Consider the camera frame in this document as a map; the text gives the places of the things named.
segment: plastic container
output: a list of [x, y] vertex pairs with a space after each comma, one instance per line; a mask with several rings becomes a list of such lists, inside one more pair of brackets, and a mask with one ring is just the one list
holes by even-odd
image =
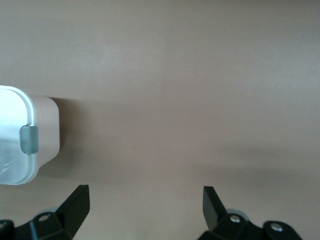
[[59, 149], [56, 103], [0, 85], [0, 184], [30, 182]]

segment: table surface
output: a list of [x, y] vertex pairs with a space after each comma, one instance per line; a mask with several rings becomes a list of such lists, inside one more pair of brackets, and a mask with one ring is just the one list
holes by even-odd
[[203, 186], [320, 235], [320, 2], [0, 3], [0, 84], [52, 98], [61, 150], [0, 186], [16, 225], [89, 184], [76, 240], [196, 240]]

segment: translucent lid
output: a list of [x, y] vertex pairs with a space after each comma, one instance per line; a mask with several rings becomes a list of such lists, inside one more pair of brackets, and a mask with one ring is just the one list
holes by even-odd
[[0, 85], [0, 184], [27, 183], [37, 174], [37, 130], [30, 97]]

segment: black mechanical part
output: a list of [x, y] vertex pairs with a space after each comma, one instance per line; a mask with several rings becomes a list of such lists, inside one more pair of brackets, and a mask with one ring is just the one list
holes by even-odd
[[260, 228], [239, 214], [228, 214], [212, 186], [203, 188], [203, 215], [209, 231], [198, 240], [302, 240], [284, 222], [267, 221]]
[[90, 211], [89, 186], [79, 185], [55, 212], [14, 227], [0, 220], [0, 240], [72, 240]]

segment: teal latch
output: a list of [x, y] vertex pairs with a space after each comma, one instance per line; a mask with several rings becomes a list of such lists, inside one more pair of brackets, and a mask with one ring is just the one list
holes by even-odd
[[38, 127], [23, 126], [20, 129], [20, 148], [25, 154], [35, 154], [39, 150]]

